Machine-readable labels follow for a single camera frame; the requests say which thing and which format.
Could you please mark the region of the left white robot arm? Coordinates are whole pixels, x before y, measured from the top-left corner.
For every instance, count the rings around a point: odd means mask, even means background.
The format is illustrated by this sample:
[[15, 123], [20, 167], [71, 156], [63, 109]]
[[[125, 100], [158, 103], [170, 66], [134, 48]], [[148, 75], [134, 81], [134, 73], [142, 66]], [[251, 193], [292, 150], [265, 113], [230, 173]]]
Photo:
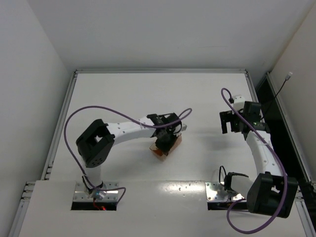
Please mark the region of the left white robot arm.
[[107, 159], [113, 146], [139, 138], [156, 138], [158, 154], [167, 156], [186, 130], [175, 113], [150, 114], [136, 122], [104, 123], [95, 120], [76, 140], [79, 155], [84, 162], [83, 182], [89, 193], [103, 188], [100, 165]]

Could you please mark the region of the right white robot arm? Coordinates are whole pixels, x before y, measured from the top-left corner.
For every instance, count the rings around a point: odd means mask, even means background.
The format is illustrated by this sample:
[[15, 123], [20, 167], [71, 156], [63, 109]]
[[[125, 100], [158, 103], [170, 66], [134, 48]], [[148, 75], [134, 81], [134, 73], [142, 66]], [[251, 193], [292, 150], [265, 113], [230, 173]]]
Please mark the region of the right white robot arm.
[[286, 192], [278, 217], [287, 218], [296, 196], [298, 181], [288, 177], [287, 182], [284, 182], [282, 169], [272, 154], [274, 149], [269, 127], [260, 122], [261, 104], [246, 101], [241, 95], [229, 99], [229, 103], [234, 110], [220, 113], [222, 132], [228, 132], [227, 123], [230, 123], [232, 132], [243, 134], [254, 158], [257, 178], [252, 181], [246, 174], [229, 172], [224, 178], [224, 190], [241, 194], [251, 213], [268, 216], [275, 213], [283, 192]]

